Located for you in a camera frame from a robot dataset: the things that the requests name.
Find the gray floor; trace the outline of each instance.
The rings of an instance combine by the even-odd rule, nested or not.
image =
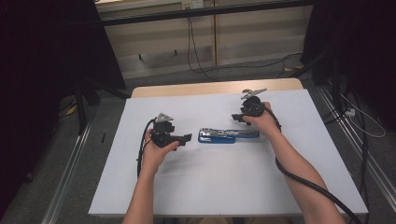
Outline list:
[[[298,57],[285,62],[287,67],[297,64]],[[278,77],[282,71],[282,63],[272,66],[257,66],[266,63],[276,62],[252,62],[234,64],[233,68],[223,68],[208,72],[207,75],[221,81],[248,80]],[[255,68],[236,67],[256,66]],[[192,71],[181,71],[171,74],[163,74],[152,77],[138,77],[126,80],[128,90],[131,93],[139,86],[169,85],[182,83],[211,82],[209,78],[200,73]],[[312,84],[308,75],[301,77],[301,81],[308,89],[311,97],[317,106],[320,115],[327,114],[330,109],[325,104],[319,93],[319,88]],[[120,218],[99,218],[89,216],[88,209],[91,205],[92,197],[96,185],[100,179],[106,157],[111,148],[112,139],[116,133],[118,122],[124,107],[124,101],[111,95],[100,92],[101,104],[97,107],[87,106],[90,111],[96,111],[92,117],[92,128],[85,147],[81,151],[78,159],[73,181],[64,199],[61,212],[57,217],[57,223],[120,223]],[[375,112],[370,107],[365,106],[364,111],[375,118]],[[378,132],[377,127],[367,121],[368,131]],[[352,174],[353,180],[358,186],[361,182],[360,167],[361,159],[355,149],[346,138],[338,122],[327,125],[329,134],[337,146],[346,167]],[[380,164],[384,172],[392,183],[396,183],[396,172],[393,161],[396,158],[396,138],[395,132],[387,130],[387,135],[383,138],[369,137],[369,149],[373,157]],[[50,200],[61,179],[64,168],[70,158],[72,150],[77,141],[78,117],[72,114],[59,120],[57,129],[52,136],[46,152],[34,170],[34,180],[21,186],[19,194],[10,205],[1,224],[8,223],[40,223],[50,205]],[[390,207],[387,199],[370,175],[366,176],[367,188],[370,202],[370,222],[369,223],[395,223],[396,214]],[[303,223],[300,217],[293,218],[294,223]],[[165,220],[165,223],[173,223],[173,219]],[[241,219],[236,219],[236,223],[241,223]]]

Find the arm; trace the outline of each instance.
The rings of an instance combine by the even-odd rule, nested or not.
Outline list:
[[[134,187],[134,195],[128,211],[122,221],[123,224],[153,222],[154,176],[166,154],[178,147],[178,142],[173,142],[166,147],[157,147],[150,141],[150,132],[151,130],[146,132],[147,145],[143,153],[142,170]]]
[[[289,143],[268,112],[264,111],[258,118],[245,116],[244,120],[256,125],[266,135],[277,159],[287,171],[327,189],[318,171]],[[288,177],[286,182],[303,212],[306,223],[345,223],[331,200]]]

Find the finger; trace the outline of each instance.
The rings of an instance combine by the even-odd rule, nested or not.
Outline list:
[[[244,117],[242,117],[242,119],[243,119],[245,122],[250,122],[250,123],[251,123],[251,121],[253,120],[253,117],[244,116]]]
[[[164,147],[163,150],[167,154],[168,152],[173,151],[179,145],[180,145],[180,143],[178,141],[176,141],[176,142],[173,142],[173,143],[169,144],[168,146]]]
[[[152,129],[148,129],[148,130],[146,131],[146,134],[145,134],[145,142],[148,142],[148,141],[151,139],[151,136],[150,136],[151,132],[152,132]]]
[[[271,109],[271,105],[269,102],[262,102],[262,104],[264,104],[265,107]]]

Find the wooden table edge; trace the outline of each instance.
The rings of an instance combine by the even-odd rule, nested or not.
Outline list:
[[[302,90],[303,85],[298,78],[259,79],[228,82],[208,82],[179,84],[167,86],[137,87],[132,92],[133,98],[156,96],[180,96],[238,93],[244,89],[258,90],[266,88],[268,91]]]

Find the hand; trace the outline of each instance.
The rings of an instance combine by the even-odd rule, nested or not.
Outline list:
[[[271,109],[271,105],[268,102],[262,102],[265,107]],[[259,117],[250,117],[244,116],[243,120],[246,122],[253,123],[256,127],[263,132],[264,134],[272,133],[272,132],[279,132],[279,129],[276,126],[274,118],[264,110],[261,116]]]
[[[147,144],[143,152],[142,173],[148,172],[151,175],[155,175],[161,163],[163,163],[166,154],[177,148],[179,142],[173,142],[166,147],[157,147],[157,145],[151,141],[151,132],[152,129],[149,129],[146,131],[145,135],[145,144]]]

